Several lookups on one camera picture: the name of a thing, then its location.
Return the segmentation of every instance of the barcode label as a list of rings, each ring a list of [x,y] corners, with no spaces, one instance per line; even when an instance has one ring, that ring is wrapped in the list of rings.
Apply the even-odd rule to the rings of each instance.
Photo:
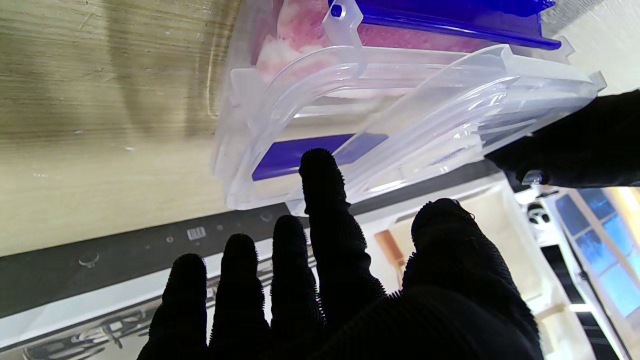
[[[198,226],[187,230],[187,236],[189,237],[189,240],[197,240],[207,236],[207,233],[204,231],[204,227]]]

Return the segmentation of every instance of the black glove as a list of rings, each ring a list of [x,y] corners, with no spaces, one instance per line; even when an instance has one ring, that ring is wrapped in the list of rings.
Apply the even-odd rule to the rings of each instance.
[[[538,329],[496,247],[454,200],[416,216],[403,290],[369,271],[360,226],[328,151],[307,152],[300,174],[320,279],[319,298],[297,218],[273,234],[271,327],[251,238],[233,235],[221,264],[214,324],[205,343],[206,271],[196,255],[174,263],[138,359],[352,359],[390,356],[542,359]]]
[[[597,97],[584,109],[486,157],[515,173],[565,188],[640,186],[640,90]]]

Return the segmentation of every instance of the raw meat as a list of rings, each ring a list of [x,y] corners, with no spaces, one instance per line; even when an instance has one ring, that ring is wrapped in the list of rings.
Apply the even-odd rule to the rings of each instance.
[[[331,46],[322,27],[328,10],[327,0],[284,0],[278,16],[277,38],[268,35],[257,58],[256,67],[266,81],[301,56]],[[474,38],[367,24],[358,27],[358,34],[364,46],[372,47],[472,53],[485,44]]]

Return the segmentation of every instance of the window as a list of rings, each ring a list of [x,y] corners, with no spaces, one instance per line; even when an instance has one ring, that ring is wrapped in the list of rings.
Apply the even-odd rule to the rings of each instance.
[[[593,230],[577,238],[575,242],[597,274],[602,274],[617,262],[616,257]]]
[[[565,195],[556,201],[558,213],[604,291],[622,316],[629,316],[640,307],[640,284],[630,275],[640,276],[640,252],[602,189],[580,189],[577,193],[586,206],[579,198]],[[604,233],[610,240],[603,241],[598,235]]]
[[[598,219],[602,220],[616,212],[602,189],[580,189],[578,192]]]
[[[569,195],[560,198],[560,200],[556,202],[556,206],[571,235],[576,235],[589,227],[589,222],[584,218],[584,215]]]

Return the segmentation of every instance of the transparent plastic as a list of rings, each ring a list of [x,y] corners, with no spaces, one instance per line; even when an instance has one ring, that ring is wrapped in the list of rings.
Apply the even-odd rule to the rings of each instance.
[[[230,208],[285,201],[302,214],[297,169],[314,147],[333,152],[348,200],[364,200],[479,160],[579,110],[602,87],[508,45],[472,54],[362,46],[358,6],[336,3],[341,15],[324,20],[336,45],[273,79],[255,66],[230,69],[214,154]]]

